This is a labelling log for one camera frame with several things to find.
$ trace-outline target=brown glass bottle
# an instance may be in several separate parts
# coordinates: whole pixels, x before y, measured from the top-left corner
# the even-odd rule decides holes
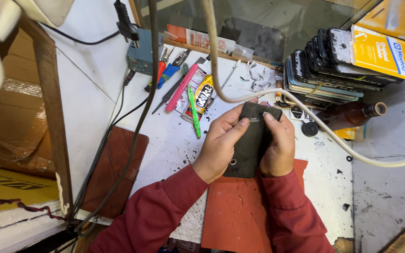
[[[334,131],[363,126],[370,118],[382,116],[386,112],[387,106],[383,102],[365,104],[364,102],[355,101],[321,111],[317,114],[317,117]]]

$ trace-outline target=pink marker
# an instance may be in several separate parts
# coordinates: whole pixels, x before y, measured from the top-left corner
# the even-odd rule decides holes
[[[179,87],[177,87],[176,92],[173,94],[172,99],[170,99],[170,102],[168,102],[168,105],[166,106],[165,110],[167,110],[168,112],[171,112],[172,110],[174,110],[176,108],[177,100],[180,98],[183,91],[187,88],[188,82],[190,82],[190,79],[192,79],[192,77],[197,69],[198,69],[198,65],[193,64],[193,66],[188,70],[188,73],[185,75],[185,78],[179,84]]]

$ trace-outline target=smartphone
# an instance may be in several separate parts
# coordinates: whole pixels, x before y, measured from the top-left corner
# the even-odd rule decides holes
[[[223,176],[254,177],[256,169],[273,138],[263,118],[267,113],[279,120],[282,110],[251,102],[245,103],[240,119],[249,118],[250,124],[246,133],[234,145],[232,160]]]

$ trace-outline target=red long-sleeve shirt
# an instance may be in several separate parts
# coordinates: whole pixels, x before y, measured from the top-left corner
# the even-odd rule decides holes
[[[274,217],[272,243],[276,251],[333,253],[326,227],[295,172],[262,181]],[[127,201],[125,214],[99,233],[88,252],[157,252],[208,186],[188,165],[163,182],[139,189]]]

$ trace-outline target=red wire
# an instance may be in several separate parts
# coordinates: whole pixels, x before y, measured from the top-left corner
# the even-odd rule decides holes
[[[0,199],[0,205],[2,204],[12,204],[16,202],[17,203],[17,207],[19,208],[23,208],[26,211],[29,212],[42,212],[44,210],[48,210],[47,215],[51,218],[51,219],[58,219],[58,220],[64,220],[66,221],[66,219],[64,217],[60,217],[60,216],[55,216],[51,214],[51,209],[49,209],[49,206],[44,206],[42,208],[34,208],[34,207],[28,207],[26,206],[23,202],[21,202],[21,199],[19,198],[15,198],[15,199]]]

